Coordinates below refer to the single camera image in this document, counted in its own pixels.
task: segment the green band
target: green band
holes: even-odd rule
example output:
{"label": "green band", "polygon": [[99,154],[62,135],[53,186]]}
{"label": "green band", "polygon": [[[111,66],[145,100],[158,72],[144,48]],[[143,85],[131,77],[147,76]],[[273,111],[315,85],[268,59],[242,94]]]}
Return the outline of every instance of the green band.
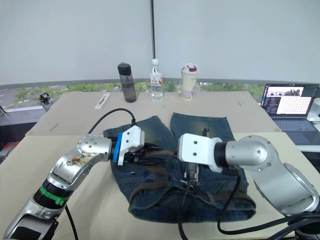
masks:
{"label": "green band", "polygon": [[65,201],[69,199],[69,197],[64,196],[56,196],[52,193],[48,192],[43,186],[40,187],[40,192],[45,195],[47,198],[50,198],[55,201],[55,204],[62,206]]}

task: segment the denim fabric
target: denim fabric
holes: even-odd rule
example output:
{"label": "denim fabric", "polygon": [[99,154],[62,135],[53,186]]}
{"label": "denim fabric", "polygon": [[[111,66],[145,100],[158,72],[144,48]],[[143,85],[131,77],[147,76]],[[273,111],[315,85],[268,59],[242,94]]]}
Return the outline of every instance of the denim fabric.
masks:
{"label": "denim fabric", "polygon": [[[145,143],[156,144],[166,150],[175,152],[179,137],[184,133],[202,134],[203,128],[209,129],[209,136],[220,137],[223,141],[233,140],[226,118],[198,117],[174,113],[171,119],[171,131],[160,121],[157,116],[137,122],[145,133]],[[130,125],[108,129],[103,132],[105,137],[116,137],[119,132],[124,132]],[[135,188],[145,183],[162,182],[164,186],[158,189],[142,189],[132,199],[129,212],[136,218],[162,223],[177,223],[178,209],[186,184],[181,182],[185,171],[185,163],[169,156],[160,167],[168,172],[165,176],[161,172],[153,171],[145,166],[135,166],[124,163],[118,166],[111,162],[114,178],[128,201]],[[248,183],[242,170],[242,181],[239,191],[246,193]],[[201,194],[195,191],[190,193],[184,203],[182,222],[216,222],[224,201],[215,201],[215,194],[230,193],[235,184],[236,177],[214,173],[208,168],[200,166],[200,183],[195,186]],[[241,221],[251,218],[255,214],[255,206],[245,199],[234,199],[225,213],[223,221]]]}

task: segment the laptop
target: laptop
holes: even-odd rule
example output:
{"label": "laptop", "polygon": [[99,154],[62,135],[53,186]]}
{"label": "laptop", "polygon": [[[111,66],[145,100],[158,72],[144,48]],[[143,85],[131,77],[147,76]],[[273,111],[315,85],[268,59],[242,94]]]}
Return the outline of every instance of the laptop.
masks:
{"label": "laptop", "polygon": [[307,120],[318,84],[266,84],[261,107],[296,145],[320,145],[320,132]]}

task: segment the white wall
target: white wall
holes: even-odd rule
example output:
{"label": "white wall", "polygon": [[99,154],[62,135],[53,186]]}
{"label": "white wall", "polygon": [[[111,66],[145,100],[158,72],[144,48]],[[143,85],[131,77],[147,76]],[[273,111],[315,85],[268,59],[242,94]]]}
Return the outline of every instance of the white wall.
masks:
{"label": "white wall", "polygon": [[148,0],[0,1],[0,85],[145,78],[151,59]]}
{"label": "white wall", "polygon": [[320,0],[155,0],[164,76],[320,83]]}

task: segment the purple cup lid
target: purple cup lid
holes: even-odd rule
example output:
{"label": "purple cup lid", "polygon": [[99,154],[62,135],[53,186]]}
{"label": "purple cup lid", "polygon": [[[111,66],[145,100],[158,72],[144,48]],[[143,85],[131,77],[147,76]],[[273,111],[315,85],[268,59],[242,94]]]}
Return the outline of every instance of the purple cup lid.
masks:
{"label": "purple cup lid", "polygon": [[187,65],[187,67],[189,68],[189,72],[196,72],[197,71],[197,67],[195,65],[193,65],[192,67],[189,67]]}

